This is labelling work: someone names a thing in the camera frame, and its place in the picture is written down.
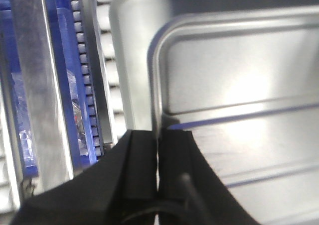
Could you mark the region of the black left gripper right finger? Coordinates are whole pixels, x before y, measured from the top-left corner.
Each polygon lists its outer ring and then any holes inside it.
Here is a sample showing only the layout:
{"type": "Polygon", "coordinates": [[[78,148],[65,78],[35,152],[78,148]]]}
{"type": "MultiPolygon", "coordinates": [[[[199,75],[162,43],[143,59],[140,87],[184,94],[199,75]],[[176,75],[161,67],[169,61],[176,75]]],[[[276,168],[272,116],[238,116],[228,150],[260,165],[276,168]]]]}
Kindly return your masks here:
{"type": "Polygon", "coordinates": [[[199,225],[256,225],[212,170],[191,131],[164,130],[159,141],[159,193],[199,225]]]}

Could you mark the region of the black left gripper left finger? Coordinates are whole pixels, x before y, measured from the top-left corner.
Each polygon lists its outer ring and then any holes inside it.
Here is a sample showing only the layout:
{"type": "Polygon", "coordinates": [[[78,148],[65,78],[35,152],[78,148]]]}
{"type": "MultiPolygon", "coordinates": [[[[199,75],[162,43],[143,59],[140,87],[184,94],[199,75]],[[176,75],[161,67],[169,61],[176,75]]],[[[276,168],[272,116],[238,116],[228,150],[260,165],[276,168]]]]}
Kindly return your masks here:
{"type": "Polygon", "coordinates": [[[13,225],[114,225],[126,207],[156,197],[152,132],[128,130],[97,163],[74,179],[26,200],[13,225]]]}

